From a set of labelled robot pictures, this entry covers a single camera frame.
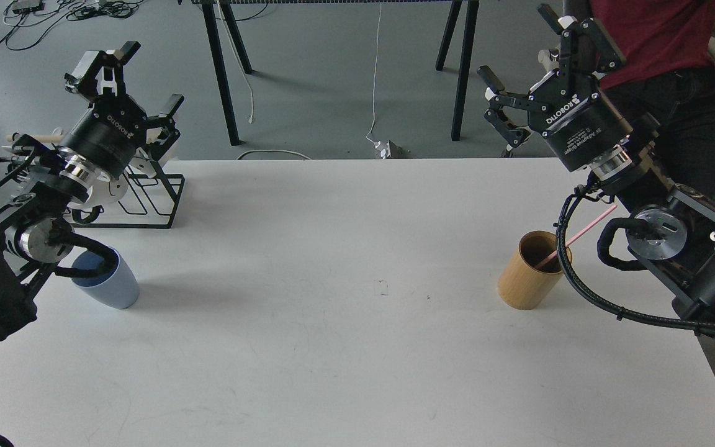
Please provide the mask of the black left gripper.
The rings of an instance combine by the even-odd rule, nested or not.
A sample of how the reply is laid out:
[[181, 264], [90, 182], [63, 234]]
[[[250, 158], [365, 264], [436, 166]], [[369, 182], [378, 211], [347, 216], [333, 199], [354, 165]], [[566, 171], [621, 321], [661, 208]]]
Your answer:
[[89, 107], [60, 145], [114, 179], [140, 145], [148, 160], [163, 163], [181, 138], [175, 114], [184, 102], [182, 94], [171, 94], [159, 113], [148, 118], [127, 94], [123, 68], [140, 48], [139, 42], [125, 42], [119, 49], [86, 51], [74, 70], [63, 76], [65, 90], [85, 98]]

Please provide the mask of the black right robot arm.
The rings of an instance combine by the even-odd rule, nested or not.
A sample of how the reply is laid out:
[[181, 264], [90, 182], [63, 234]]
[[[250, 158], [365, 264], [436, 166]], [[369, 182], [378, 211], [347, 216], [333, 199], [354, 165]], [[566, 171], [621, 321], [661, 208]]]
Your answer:
[[[556, 66], [509, 93], [485, 66], [485, 118], [518, 147], [538, 133], [570, 171], [589, 169], [556, 223], [568, 283], [616, 318], [690, 330], [715, 340], [715, 1], [565, 1], [538, 12], [560, 43]], [[568, 225], [584, 200], [619, 201], [598, 258], [649, 271], [673, 292], [676, 318], [642, 314], [601, 297], [567, 254]]]

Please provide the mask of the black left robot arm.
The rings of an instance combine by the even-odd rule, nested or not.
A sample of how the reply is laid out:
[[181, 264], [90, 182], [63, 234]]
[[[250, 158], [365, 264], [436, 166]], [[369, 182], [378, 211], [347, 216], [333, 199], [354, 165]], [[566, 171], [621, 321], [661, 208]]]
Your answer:
[[105, 204], [145, 181], [179, 203], [184, 177], [167, 175], [162, 159], [181, 136], [184, 98], [173, 94], [149, 116], [127, 94], [123, 68], [140, 46], [83, 54], [65, 74], [66, 90], [88, 102], [79, 122], [66, 135], [15, 133], [0, 156], [0, 341], [36, 320], [37, 292], [51, 276], [99, 286], [125, 274], [113, 248], [76, 232], [95, 227]]

